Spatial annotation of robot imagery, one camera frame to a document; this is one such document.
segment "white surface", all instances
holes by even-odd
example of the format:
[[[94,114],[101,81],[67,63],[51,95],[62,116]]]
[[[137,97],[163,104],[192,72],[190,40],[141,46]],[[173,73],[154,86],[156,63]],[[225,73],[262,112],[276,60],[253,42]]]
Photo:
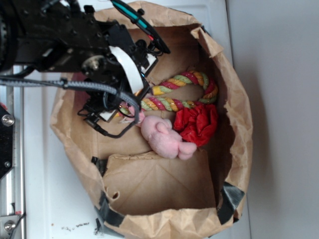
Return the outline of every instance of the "white surface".
[[[229,0],[235,69],[251,100],[252,239],[316,239],[319,1]]]
[[[109,2],[80,2],[93,4],[96,10],[106,8],[104,4],[110,6]],[[206,29],[226,47],[230,55],[227,15],[223,0],[154,2],[193,13],[204,22]],[[30,78],[53,80],[58,79],[59,74],[33,74]],[[54,88],[26,88],[24,94],[27,238],[115,238],[109,235],[94,235],[96,212],[65,156],[62,143],[49,128],[55,91]],[[76,227],[84,223],[89,225]],[[213,238],[249,239],[247,207],[238,223]]]

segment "white wall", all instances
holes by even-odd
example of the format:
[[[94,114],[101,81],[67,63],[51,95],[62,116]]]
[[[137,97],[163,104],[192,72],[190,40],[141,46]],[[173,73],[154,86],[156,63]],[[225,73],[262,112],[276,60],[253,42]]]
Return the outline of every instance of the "white wall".
[[[252,239],[316,239],[319,1],[227,4],[234,66],[254,120]]]

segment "black metal plate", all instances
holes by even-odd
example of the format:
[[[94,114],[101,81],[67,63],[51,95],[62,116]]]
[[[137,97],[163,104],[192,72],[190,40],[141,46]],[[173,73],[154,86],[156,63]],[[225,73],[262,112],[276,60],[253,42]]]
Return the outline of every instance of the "black metal plate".
[[[13,125],[5,126],[2,117],[9,113],[0,106],[0,179],[2,179],[13,165]]]

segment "robotic arm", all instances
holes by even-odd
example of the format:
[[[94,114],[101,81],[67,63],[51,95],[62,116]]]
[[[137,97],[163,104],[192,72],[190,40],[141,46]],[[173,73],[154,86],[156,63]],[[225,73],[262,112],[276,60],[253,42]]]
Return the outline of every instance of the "robotic arm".
[[[78,115],[103,135],[121,137],[139,121],[138,114],[119,135],[109,134],[97,122],[109,120],[122,101],[138,112],[141,99],[149,91],[144,77],[158,61],[157,56],[170,51],[142,18],[142,9],[136,12],[120,0],[111,2],[148,35],[149,44],[144,40],[133,42],[126,27],[117,21],[97,21],[92,6],[85,6],[82,12],[77,0],[1,0],[0,72],[13,65],[26,68],[15,75],[1,75],[0,84],[86,91],[90,99]],[[82,72],[87,79],[84,82],[24,79],[33,70]]]

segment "red wire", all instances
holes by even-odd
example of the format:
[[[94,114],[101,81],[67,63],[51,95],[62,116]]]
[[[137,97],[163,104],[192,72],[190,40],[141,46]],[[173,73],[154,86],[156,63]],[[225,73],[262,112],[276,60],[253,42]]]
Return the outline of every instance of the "red wire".
[[[154,41],[154,38],[151,35],[148,35],[148,37],[151,41]]]

